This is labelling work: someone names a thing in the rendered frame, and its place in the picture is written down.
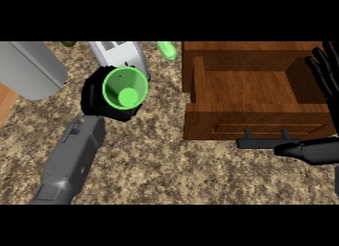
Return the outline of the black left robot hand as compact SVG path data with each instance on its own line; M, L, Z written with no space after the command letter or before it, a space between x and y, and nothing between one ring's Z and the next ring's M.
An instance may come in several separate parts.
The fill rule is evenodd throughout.
M82 111L85 115L100 115L128 122L137 116L141 107L122 111L107 103L103 95L104 79L114 69L116 66L103 66L86 80L82 91Z

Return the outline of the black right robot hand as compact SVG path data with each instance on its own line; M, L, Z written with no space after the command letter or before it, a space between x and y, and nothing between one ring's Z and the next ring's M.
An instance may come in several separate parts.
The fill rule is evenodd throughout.
M282 144L275 148L281 157L296 158L312 165L339 163L339 41L325 41L306 58L324 93L337 137Z

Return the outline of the green cup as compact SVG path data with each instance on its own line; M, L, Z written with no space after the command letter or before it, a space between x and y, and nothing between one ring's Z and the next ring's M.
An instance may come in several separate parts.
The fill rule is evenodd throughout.
M119 110L137 108L147 99L150 83L139 69L131 66L116 68L104 78L103 96Z

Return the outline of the wooden drawer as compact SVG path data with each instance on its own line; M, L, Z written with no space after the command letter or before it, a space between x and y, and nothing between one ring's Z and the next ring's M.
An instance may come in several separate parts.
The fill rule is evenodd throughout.
M184 138L325 138L337 134L306 58L324 41L187 41L184 84L191 94Z

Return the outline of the white grey appliance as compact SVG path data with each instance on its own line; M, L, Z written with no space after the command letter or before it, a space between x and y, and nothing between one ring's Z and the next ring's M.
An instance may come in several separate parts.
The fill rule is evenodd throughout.
M132 66L151 79L145 55L137 41L91 41L89 45L101 66Z

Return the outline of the large grey appliance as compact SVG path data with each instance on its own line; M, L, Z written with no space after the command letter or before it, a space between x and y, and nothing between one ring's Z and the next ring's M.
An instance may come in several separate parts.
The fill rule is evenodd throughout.
M44 41L0 41L0 83L41 100L64 87L67 69Z

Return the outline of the light green vegetable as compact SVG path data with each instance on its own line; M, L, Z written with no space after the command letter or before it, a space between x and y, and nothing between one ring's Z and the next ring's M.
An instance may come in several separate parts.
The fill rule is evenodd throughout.
M165 58L169 61L175 61L178 58L178 50L170 41L159 41L159 48Z

